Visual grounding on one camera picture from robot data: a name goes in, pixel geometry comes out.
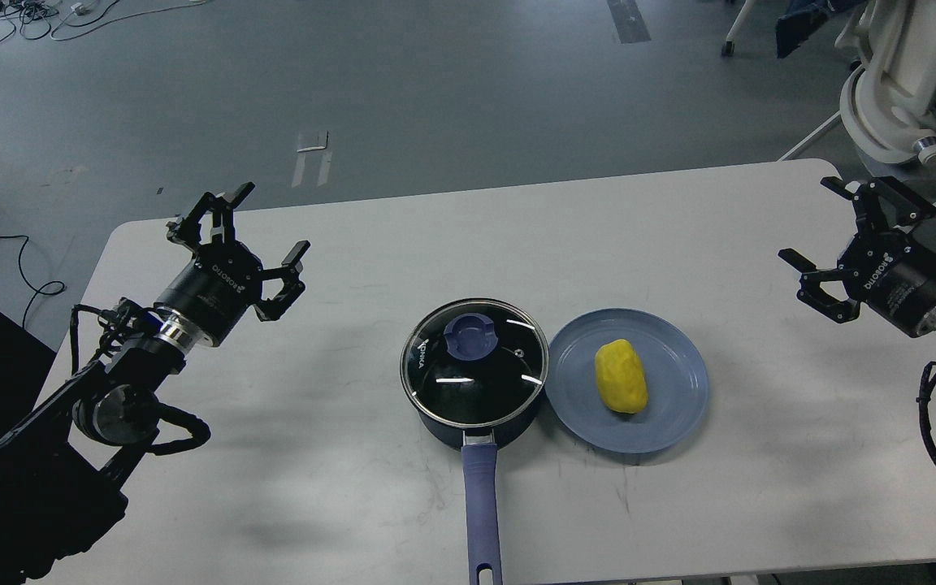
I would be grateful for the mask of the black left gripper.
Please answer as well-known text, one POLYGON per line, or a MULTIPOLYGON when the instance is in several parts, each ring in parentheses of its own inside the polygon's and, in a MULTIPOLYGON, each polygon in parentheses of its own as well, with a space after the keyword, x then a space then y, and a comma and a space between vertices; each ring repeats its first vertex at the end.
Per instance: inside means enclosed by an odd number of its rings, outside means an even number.
POLYGON ((167 223, 167 240, 193 256, 157 297, 154 310, 181 315, 210 347, 222 344, 250 305, 261 322, 279 321, 306 289, 301 260, 308 240, 299 240, 275 269, 262 269, 261 260, 237 243, 234 212, 254 189, 254 182, 245 182, 227 192, 205 192, 192 211, 167 223), (208 243, 203 240, 206 215, 211 215, 208 243), (261 297, 262 283, 271 280, 281 281, 279 292, 261 297))

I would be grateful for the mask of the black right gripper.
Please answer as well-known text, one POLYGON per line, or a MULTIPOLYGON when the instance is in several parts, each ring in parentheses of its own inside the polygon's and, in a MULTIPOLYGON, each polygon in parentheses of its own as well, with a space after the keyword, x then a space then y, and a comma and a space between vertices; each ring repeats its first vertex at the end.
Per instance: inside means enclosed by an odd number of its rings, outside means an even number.
POLYGON ((855 321, 863 303, 906 336, 935 331, 936 253, 909 233, 935 218, 936 205, 892 176, 850 183, 827 176, 821 186, 850 202, 856 235, 833 269, 780 249, 778 257, 799 273, 796 299, 835 323, 855 321), (826 292, 829 282, 842 282, 846 297, 826 292))

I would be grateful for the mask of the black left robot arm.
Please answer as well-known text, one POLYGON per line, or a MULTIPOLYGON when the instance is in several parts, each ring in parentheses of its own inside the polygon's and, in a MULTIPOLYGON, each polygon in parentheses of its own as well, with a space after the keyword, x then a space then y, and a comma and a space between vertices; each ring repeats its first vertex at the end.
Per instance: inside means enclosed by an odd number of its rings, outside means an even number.
POLYGON ((94 314, 102 330, 85 364, 0 438, 0 584, 44 578, 56 561, 89 551, 128 507, 123 487, 144 456, 197 449, 207 422, 157 396, 198 345, 219 347, 248 310, 278 321, 305 291, 298 241, 274 269, 236 236, 236 208, 255 189, 245 182, 204 193, 167 223, 167 239, 192 257, 149 306, 122 297, 94 314))

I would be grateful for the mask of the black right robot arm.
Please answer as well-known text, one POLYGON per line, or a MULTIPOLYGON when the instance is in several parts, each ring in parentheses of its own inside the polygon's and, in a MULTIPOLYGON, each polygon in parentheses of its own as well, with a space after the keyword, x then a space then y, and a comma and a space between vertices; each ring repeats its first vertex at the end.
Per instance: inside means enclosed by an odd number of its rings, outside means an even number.
MULTIPOLYGON (((780 249, 779 257, 798 271, 796 297, 836 323, 854 321, 866 306, 906 336, 936 332, 936 253, 912 235, 936 215, 936 206, 890 176, 851 183, 828 176, 821 186, 851 204, 856 230, 830 269, 818 269, 795 249, 780 249)), ((929 362, 916 403, 922 444, 936 469, 935 388, 936 362, 929 362)))

